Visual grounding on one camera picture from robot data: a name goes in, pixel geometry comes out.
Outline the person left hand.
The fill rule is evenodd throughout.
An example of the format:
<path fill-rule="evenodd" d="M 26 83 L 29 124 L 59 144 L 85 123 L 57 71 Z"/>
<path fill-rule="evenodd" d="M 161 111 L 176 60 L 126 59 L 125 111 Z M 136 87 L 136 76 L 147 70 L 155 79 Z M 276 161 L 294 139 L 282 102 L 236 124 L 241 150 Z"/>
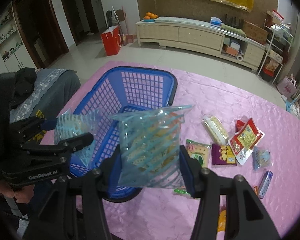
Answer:
<path fill-rule="evenodd" d="M 0 181 L 0 195 L 8 198 L 15 198 L 16 202 L 28 204 L 34 196 L 34 185 L 23 187 L 21 190 L 14 191 L 5 181 Z"/>

